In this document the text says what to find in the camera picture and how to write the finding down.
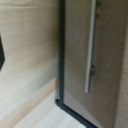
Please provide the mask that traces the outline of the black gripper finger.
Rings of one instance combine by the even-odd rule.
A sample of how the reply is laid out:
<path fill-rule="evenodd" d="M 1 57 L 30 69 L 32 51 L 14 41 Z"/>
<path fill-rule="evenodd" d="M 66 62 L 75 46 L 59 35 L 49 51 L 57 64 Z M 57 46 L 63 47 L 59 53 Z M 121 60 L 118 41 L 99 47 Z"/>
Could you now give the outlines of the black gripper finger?
<path fill-rule="evenodd" d="M 2 69 L 2 66 L 4 64 L 5 61 L 5 55 L 4 55 L 4 49 L 3 49 L 3 44 L 2 44 L 2 38 L 0 35 L 0 71 Z"/>

